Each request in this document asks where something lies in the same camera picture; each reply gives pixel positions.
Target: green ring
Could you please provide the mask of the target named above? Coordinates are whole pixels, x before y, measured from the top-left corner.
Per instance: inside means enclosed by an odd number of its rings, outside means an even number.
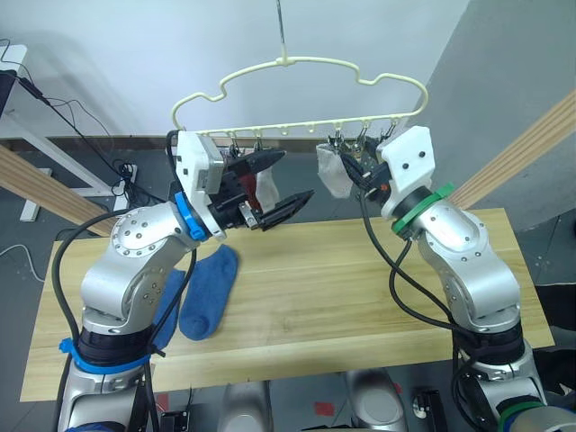
[[[502,411],[500,414],[500,420],[498,422],[498,432],[504,432],[504,425],[506,421],[517,412],[530,410],[531,408],[543,407],[542,402],[530,401],[530,402],[520,402],[516,405],[512,405]]]
[[[422,201],[418,203],[416,207],[414,207],[412,210],[410,210],[408,213],[406,213],[404,216],[402,216],[400,219],[396,220],[392,224],[392,231],[394,231],[394,234],[398,234],[399,232],[404,230],[404,228],[406,228],[406,226],[409,223],[411,223],[414,220],[414,218],[416,218],[419,214],[421,214],[425,209],[427,209],[430,205],[432,205],[436,201],[440,201],[446,198],[449,194],[452,193],[453,190],[454,190],[453,184],[451,183],[445,184],[437,191],[424,198]]]

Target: cream plastic hanger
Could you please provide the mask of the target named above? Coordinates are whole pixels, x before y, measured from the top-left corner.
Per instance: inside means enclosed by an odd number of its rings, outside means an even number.
[[[172,122],[179,130],[185,130],[185,127],[178,121],[177,113],[180,107],[192,100],[203,97],[207,101],[210,102],[218,102],[224,99],[228,92],[226,91],[226,84],[238,77],[242,77],[243,75],[250,74],[252,72],[256,72],[262,69],[268,68],[277,68],[280,66],[288,67],[294,65],[296,63],[302,62],[312,62],[312,63],[328,63],[330,65],[337,65],[343,66],[345,68],[353,69],[355,72],[355,81],[358,84],[363,86],[374,86],[380,82],[380,80],[384,78],[395,79],[398,81],[404,81],[406,83],[410,83],[416,86],[420,92],[422,93],[422,102],[420,107],[412,112],[399,112],[393,114],[382,114],[382,115],[369,115],[365,117],[349,117],[344,119],[332,119],[332,120],[320,120],[320,121],[299,121],[296,123],[277,123],[277,124],[265,124],[261,126],[248,126],[243,128],[225,128],[225,129],[212,129],[212,130],[198,130],[197,133],[207,136],[229,136],[235,138],[238,132],[246,132],[251,131],[254,133],[256,137],[262,137],[262,131],[276,129],[279,130],[282,135],[288,135],[288,130],[293,127],[301,126],[308,128],[309,133],[313,133],[317,126],[331,124],[337,131],[340,131],[342,125],[345,123],[350,122],[361,122],[362,127],[368,128],[370,123],[376,120],[383,120],[383,119],[391,119],[392,123],[396,123],[399,119],[403,117],[412,117],[421,113],[428,103],[428,90],[426,87],[420,83],[417,79],[412,78],[410,76],[403,76],[403,75],[396,75],[396,74],[389,74],[389,73],[382,73],[377,76],[373,80],[362,79],[360,77],[360,67],[354,63],[345,60],[339,60],[337,58],[322,58],[322,57],[289,57],[286,52],[286,44],[284,41],[284,26],[282,21],[282,10],[280,7],[280,0],[276,0],[276,7],[278,10],[278,22],[280,24],[280,39],[281,39],[281,57],[277,58],[274,61],[268,61],[266,63],[260,63],[259,65],[254,65],[250,67],[245,67],[241,70],[238,70],[228,76],[225,76],[220,81],[220,91],[221,93],[217,96],[210,96],[206,93],[198,92],[194,94],[190,94],[189,96],[181,99],[180,101],[176,102],[174,107],[172,108]]]

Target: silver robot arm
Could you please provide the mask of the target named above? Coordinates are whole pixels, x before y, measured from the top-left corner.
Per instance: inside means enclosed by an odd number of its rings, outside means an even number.
[[[518,281],[492,250],[485,225],[446,200],[446,188],[428,189],[435,168],[428,128],[381,143],[375,155],[379,165],[369,173],[342,159],[365,196],[382,206],[382,216],[395,220],[394,232],[418,242],[442,282],[454,323],[471,335],[454,334],[464,365],[453,386],[462,389],[475,427],[493,430],[522,407],[539,409],[540,426],[564,424],[565,415],[560,421],[557,410],[545,406],[532,348],[522,337]]]
[[[175,203],[123,214],[108,248],[82,282],[82,331],[77,340],[62,344],[74,361],[57,413],[58,431],[101,430],[102,425],[144,430],[149,407],[142,378],[153,348],[153,319],[171,270],[207,238],[223,240],[225,229],[242,226],[268,230],[313,194],[292,195],[262,213],[242,177],[270,167],[283,151],[262,150],[226,165],[210,139],[171,132],[168,149],[172,138],[177,138],[174,171],[180,189]]]

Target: metal rod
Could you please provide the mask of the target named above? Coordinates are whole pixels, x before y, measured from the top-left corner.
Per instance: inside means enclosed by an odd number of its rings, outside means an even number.
[[[280,25],[280,42],[284,45],[284,24],[282,22],[282,7],[280,6],[280,0],[276,0],[276,9],[278,10],[278,24]]]

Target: wooden table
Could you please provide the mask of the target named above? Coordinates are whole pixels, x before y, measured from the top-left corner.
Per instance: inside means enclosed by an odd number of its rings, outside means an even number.
[[[522,322],[533,347],[553,344],[545,315],[518,243],[502,209],[475,211],[490,241],[522,286]],[[390,224],[374,219],[381,242],[393,256],[402,243]],[[80,322],[79,286],[103,253],[108,238],[75,241],[63,260],[62,283]],[[156,364],[158,392],[226,383],[269,380],[350,369],[405,365],[451,356],[450,334],[402,312],[388,291],[390,268],[377,255],[360,220],[284,224],[268,232],[232,229],[227,244],[241,258],[238,279],[219,330],[201,342],[177,331]],[[199,259],[218,244],[208,241]],[[178,268],[187,267],[188,257]],[[434,271],[414,247],[403,265],[444,298]],[[423,295],[398,282],[411,307],[442,319]],[[56,398],[65,356],[58,351],[68,327],[52,291],[44,285],[31,340],[21,401]]]

